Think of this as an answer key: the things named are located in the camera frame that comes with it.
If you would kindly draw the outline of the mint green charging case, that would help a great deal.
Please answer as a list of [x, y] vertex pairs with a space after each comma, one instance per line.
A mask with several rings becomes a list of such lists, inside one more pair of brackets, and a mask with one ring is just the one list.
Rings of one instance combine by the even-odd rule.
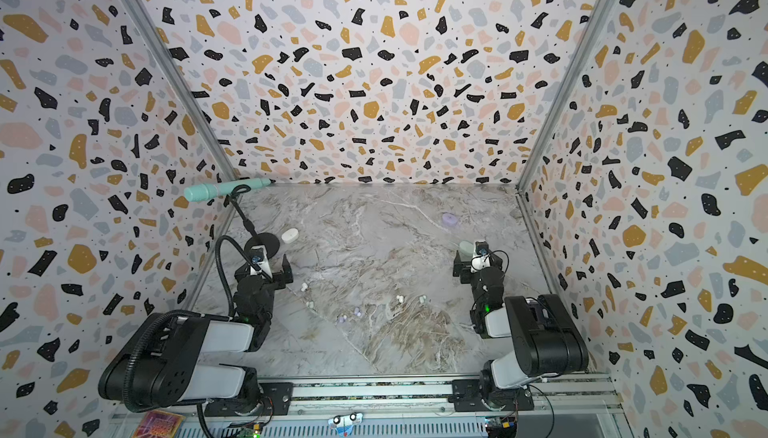
[[463, 262], [470, 261], [474, 256], [475, 245], [473, 242], [461, 241], [458, 253]]

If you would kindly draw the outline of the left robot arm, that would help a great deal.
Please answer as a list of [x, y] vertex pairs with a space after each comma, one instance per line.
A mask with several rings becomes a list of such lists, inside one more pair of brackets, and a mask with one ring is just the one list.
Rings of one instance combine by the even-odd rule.
[[202, 356], [258, 351], [269, 334], [275, 292], [293, 282], [289, 261], [276, 272], [254, 261], [236, 273], [234, 315], [173, 310], [151, 314], [102, 373], [101, 398], [129, 411], [207, 404], [244, 416], [268, 403], [258, 372], [247, 366], [204, 364]]

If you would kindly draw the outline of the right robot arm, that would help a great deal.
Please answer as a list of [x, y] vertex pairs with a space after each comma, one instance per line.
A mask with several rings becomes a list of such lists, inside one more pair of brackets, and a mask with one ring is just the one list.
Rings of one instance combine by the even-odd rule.
[[453, 275], [471, 288], [469, 317], [475, 333], [510, 341], [510, 351], [486, 362], [481, 371], [485, 396], [587, 370], [586, 343], [558, 295], [507, 296], [503, 261], [491, 253], [466, 260], [457, 253]]

